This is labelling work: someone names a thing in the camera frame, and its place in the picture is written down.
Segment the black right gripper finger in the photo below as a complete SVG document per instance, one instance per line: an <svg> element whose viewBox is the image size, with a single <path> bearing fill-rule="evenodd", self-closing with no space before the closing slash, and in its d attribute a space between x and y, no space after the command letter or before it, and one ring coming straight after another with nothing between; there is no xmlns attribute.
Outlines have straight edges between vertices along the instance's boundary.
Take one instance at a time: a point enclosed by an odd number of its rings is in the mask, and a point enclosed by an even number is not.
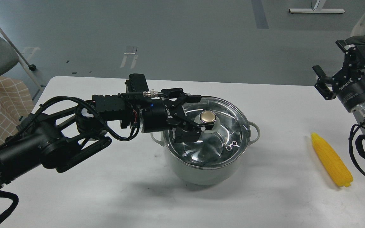
<svg viewBox="0 0 365 228"><path fill-rule="evenodd" d="M327 77L323 69L319 65L315 65L312 67L313 71L317 76L317 82L314 85L315 89L320 93L320 95L325 100L333 100L336 98L336 94L329 89L327 84L333 85L335 82L332 78Z"/></svg>
<svg viewBox="0 0 365 228"><path fill-rule="evenodd" d="M337 40L336 45L343 53L346 53L350 48L352 48L352 45L347 44L344 40Z"/></svg>

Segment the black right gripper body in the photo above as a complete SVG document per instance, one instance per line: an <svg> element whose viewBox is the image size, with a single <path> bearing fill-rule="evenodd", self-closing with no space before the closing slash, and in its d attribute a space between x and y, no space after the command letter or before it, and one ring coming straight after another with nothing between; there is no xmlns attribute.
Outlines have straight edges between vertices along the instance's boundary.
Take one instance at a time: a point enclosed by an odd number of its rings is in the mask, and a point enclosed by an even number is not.
<svg viewBox="0 0 365 228"><path fill-rule="evenodd" d="M333 92L347 112L365 103L365 47L351 47L345 52L342 68L334 75Z"/></svg>

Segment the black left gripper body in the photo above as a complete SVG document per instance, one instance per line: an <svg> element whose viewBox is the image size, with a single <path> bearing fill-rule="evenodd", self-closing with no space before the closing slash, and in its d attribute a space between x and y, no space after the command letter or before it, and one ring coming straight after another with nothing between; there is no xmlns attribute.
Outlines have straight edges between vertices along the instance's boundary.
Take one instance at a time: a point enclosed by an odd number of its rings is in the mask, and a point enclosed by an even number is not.
<svg viewBox="0 0 365 228"><path fill-rule="evenodd" d="M184 114L183 105L171 105L170 100L161 97L151 99L148 105L142 106L142 133L172 130L184 122L189 122Z"/></svg>

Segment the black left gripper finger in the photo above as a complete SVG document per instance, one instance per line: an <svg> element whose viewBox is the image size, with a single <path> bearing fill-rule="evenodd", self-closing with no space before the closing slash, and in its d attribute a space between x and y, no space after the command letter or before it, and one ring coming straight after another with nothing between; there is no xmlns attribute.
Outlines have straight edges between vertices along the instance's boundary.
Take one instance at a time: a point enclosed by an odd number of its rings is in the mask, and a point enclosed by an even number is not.
<svg viewBox="0 0 365 228"><path fill-rule="evenodd" d="M201 95L188 95L182 88L162 89L163 98L170 100L171 105L183 105L185 103L198 103Z"/></svg>
<svg viewBox="0 0 365 228"><path fill-rule="evenodd" d="M199 123L194 121L184 122L173 130L174 143L196 142L205 131L213 129L215 121Z"/></svg>

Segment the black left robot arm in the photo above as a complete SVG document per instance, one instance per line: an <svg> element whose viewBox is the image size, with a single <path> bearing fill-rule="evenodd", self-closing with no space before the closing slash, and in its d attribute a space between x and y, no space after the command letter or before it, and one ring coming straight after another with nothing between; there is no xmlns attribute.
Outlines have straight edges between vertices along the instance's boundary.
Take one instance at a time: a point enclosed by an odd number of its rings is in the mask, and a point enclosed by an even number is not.
<svg viewBox="0 0 365 228"><path fill-rule="evenodd" d="M19 203L16 194L2 191L3 185L39 165L65 172L108 147L113 139L127 142L139 131L171 130L174 142L197 141L214 127L216 117L196 123L186 116L183 105L201 99L182 88L93 95L87 101L68 96L49 99L0 145L0 198L12 200L0 214L0 224Z"/></svg>

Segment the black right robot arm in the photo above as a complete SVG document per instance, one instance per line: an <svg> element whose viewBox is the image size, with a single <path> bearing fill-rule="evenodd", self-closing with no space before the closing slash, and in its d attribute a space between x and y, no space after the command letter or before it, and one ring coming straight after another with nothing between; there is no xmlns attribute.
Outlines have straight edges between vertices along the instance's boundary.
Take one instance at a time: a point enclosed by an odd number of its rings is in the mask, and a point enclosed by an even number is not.
<svg viewBox="0 0 365 228"><path fill-rule="evenodd" d="M347 112L357 112L363 118L361 123L353 125L350 130L349 154L357 170L365 176L353 152L356 149L365 159L362 144L365 141L365 44L348 44L345 40L337 40L336 45L344 53L343 66L331 77L326 76L320 66L313 66L317 76L314 87L325 100L338 98Z"/></svg>

